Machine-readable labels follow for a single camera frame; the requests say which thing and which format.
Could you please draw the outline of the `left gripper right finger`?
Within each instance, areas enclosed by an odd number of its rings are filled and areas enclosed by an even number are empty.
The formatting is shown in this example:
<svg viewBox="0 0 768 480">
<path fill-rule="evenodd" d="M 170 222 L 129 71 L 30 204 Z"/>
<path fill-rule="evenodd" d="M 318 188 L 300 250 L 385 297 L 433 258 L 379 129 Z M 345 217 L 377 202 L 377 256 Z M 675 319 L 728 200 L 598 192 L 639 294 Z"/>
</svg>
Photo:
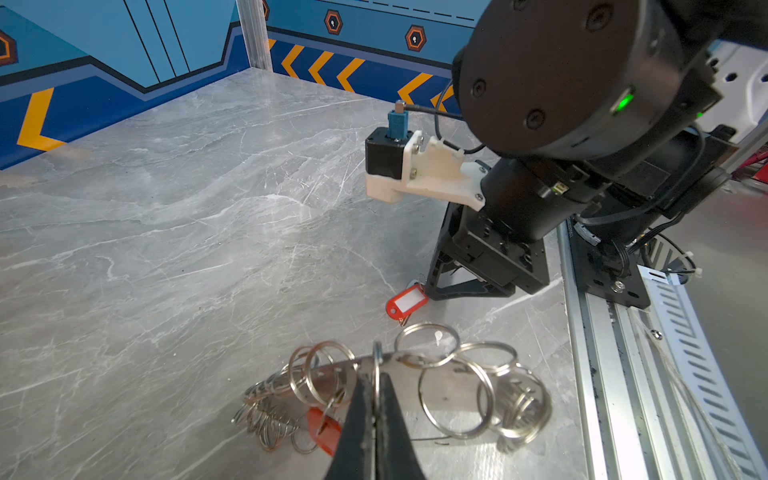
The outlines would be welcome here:
<svg viewBox="0 0 768 480">
<path fill-rule="evenodd" d="M 375 479 L 425 480 L 388 374 L 380 376 L 374 393 Z"/>
</svg>

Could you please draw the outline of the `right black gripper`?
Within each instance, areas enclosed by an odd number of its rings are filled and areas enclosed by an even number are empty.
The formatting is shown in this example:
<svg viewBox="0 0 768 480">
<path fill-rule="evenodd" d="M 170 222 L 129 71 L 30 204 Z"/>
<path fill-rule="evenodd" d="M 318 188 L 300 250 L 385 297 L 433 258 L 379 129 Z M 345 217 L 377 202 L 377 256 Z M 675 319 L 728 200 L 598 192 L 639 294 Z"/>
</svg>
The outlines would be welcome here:
<svg viewBox="0 0 768 480">
<path fill-rule="evenodd" d="M 522 289 L 536 294 L 549 285 L 542 240 L 512 240 L 486 215 L 447 205 L 424 292 L 432 300 L 503 298 Z"/>
</svg>

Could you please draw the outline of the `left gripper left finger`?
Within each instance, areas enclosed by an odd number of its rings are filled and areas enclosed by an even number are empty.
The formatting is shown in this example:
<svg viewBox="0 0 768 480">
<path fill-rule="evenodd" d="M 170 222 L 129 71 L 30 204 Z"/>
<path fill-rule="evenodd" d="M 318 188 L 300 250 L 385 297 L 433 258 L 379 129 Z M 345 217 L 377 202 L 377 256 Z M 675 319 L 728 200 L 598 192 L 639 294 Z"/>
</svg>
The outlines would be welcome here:
<svg viewBox="0 0 768 480">
<path fill-rule="evenodd" d="M 373 387 L 359 377 L 336 452 L 325 480 L 375 478 L 375 416 Z"/>
</svg>

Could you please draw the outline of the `red head silver key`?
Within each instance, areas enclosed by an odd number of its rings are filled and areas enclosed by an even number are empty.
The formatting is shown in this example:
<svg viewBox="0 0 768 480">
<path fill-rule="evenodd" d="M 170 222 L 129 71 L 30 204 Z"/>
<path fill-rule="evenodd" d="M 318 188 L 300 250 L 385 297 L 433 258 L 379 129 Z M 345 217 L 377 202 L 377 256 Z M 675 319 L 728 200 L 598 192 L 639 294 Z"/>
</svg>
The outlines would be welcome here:
<svg viewBox="0 0 768 480">
<path fill-rule="evenodd" d="M 318 408 L 311 408 L 306 414 L 306 419 L 312 441 L 333 457 L 342 434 L 341 424 Z"/>
</svg>

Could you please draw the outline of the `red tag with grey key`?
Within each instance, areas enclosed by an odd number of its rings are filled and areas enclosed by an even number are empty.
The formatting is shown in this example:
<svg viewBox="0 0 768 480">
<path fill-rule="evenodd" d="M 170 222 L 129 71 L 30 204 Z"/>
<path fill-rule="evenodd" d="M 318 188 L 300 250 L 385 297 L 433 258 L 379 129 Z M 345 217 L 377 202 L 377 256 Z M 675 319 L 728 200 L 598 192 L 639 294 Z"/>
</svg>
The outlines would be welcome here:
<svg viewBox="0 0 768 480">
<path fill-rule="evenodd" d="M 428 302 L 429 297 L 424 291 L 423 283 L 413 280 L 405 290 L 387 301 L 385 313 L 390 319 L 405 327 L 410 317 Z"/>
</svg>

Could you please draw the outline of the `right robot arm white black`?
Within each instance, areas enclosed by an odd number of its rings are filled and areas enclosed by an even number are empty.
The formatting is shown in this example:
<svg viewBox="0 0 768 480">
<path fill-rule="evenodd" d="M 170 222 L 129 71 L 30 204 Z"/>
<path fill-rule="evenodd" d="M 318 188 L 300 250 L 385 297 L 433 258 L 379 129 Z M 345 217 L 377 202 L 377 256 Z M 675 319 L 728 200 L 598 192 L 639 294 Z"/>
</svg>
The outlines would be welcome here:
<svg viewBox="0 0 768 480">
<path fill-rule="evenodd" d="M 472 134 L 498 156 L 478 212 L 451 204 L 424 289 L 433 300 L 508 297 L 548 283 L 543 237 L 566 220 L 598 238 L 587 272 L 628 285 L 629 242 L 703 161 L 681 153 L 657 193 L 629 174 L 720 99 L 717 40 L 765 49 L 763 1 L 493 1 L 452 63 Z"/>
</svg>

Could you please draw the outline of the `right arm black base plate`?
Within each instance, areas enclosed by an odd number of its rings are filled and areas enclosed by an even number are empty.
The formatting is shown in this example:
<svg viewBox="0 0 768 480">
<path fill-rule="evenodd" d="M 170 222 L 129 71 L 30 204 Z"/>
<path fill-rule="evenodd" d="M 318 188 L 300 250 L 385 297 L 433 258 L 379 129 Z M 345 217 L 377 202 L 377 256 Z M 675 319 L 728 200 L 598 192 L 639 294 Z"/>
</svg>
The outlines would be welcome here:
<svg viewBox="0 0 768 480">
<path fill-rule="evenodd" d="M 637 256 L 619 242 L 599 238 L 581 223 L 569 220 L 567 228 L 580 291 L 625 307 L 651 305 Z"/>
</svg>

